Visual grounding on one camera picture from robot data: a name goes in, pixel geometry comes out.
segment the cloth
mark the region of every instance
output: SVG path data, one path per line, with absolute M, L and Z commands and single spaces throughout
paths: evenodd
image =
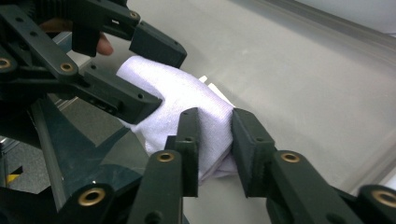
M 143 134 L 148 154 L 163 150 L 167 136 L 177 134 L 181 112 L 198 107 L 200 183 L 210 176 L 236 173 L 230 154 L 232 105 L 190 74 L 140 56 L 126 61 L 117 75 L 163 100 L 159 108 L 140 123 L 123 122 L 134 133 Z

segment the lavender cloth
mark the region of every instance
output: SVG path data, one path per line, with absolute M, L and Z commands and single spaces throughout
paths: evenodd
M 199 139 L 199 180 L 236 173 L 230 155 L 233 137 L 233 106 L 219 98 L 197 78 L 179 69 L 139 56 L 126 61 L 117 75 L 163 100 L 146 119 L 123 124 L 145 137 L 148 154 L 163 150 L 168 135 L 176 135 L 181 112 L 198 107 L 201 128 Z

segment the folded towel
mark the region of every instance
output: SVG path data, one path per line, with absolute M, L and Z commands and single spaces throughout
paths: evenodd
M 117 75 L 163 100 L 160 107 L 140 123 L 123 122 L 134 133 L 145 137 L 148 154 L 163 150 L 167 136 L 177 134 L 181 112 L 198 107 L 200 182 L 210 176 L 236 173 L 230 154 L 232 105 L 190 74 L 139 56 L 126 61 Z

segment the table surface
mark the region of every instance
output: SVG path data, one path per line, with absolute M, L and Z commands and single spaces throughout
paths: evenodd
M 396 158 L 396 59 L 373 46 L 258 1 L 134 0 L 128 7 L 182 44 L 181 69 L 207 76 L 253 112 L 278 149 L 304 154 L 333 186 L 379 181 Z M 110 36 L 114 72 L 131 55 Z M 263 223 L 264 199 L 245 199 L 236 176 L 185 199 L 191 223 Z

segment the white cloth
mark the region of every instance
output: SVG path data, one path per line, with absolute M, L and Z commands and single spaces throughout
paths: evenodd
M 148 154 L 163 150 L 167 136 L 177 134 L 181 112 L 198 107 L 200 183 L 210 176 L 236 173 L 230 155 L 232 105 L 190 74 L 139 56 L 126 61 L 117 75 L 163 100 L 157 110 L 137 125 L 123 122 L 134 133 L 143 134 Z

